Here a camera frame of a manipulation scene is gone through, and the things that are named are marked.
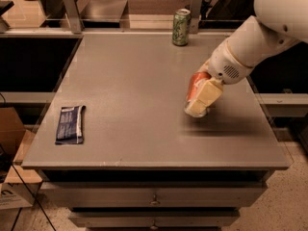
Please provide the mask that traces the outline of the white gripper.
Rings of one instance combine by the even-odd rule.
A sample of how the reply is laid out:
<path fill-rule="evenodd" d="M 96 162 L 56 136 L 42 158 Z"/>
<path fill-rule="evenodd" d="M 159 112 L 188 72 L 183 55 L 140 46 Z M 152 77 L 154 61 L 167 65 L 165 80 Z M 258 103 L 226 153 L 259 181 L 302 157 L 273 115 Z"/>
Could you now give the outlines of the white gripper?
<path fill-rule="evenodd" d="M 192 101 L 186 104 L 185 113 L 192 117 L 204 117 L 208 108 L 222 95 L 223 84 L 237 84 L 252 70 L 253 67 L 239 60 L 231 46 L 231 39 L 225 39 L 198 69 L 198 72 L 208 72 L 213 78 L 199 85 Z"/>

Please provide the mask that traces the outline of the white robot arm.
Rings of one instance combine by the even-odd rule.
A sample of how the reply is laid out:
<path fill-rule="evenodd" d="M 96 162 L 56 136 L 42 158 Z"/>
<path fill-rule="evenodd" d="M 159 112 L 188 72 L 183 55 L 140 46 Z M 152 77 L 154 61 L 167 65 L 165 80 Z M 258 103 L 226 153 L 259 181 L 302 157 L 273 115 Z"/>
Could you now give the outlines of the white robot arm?
<path fill-rule="evenodd" d="M 225 85 L 239 83 L 263 60 L 308 41 L 308 0 L 254 0 L 250 16 L 192 76 L 185 112 L 203 117 Z"/>

